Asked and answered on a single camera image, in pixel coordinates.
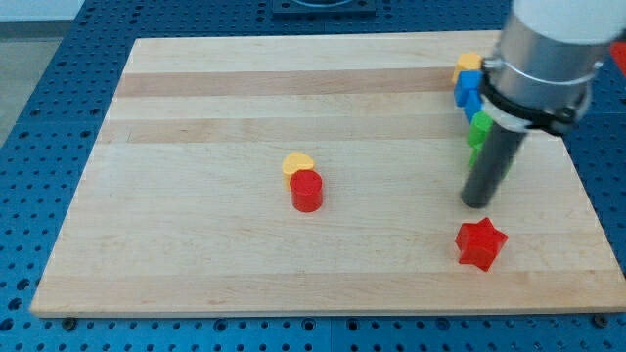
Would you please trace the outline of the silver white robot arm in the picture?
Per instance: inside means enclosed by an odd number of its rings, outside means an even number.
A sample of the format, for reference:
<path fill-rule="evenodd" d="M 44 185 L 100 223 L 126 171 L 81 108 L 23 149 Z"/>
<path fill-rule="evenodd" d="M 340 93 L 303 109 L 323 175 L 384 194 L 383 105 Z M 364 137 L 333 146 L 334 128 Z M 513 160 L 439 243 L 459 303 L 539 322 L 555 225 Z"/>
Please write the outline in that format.
<path fill-rule="evenodd" d="M 568 133 L 585 115 L 625 0 L 514 0 L 483 61 L 484 109 L 502 128 Z"/>

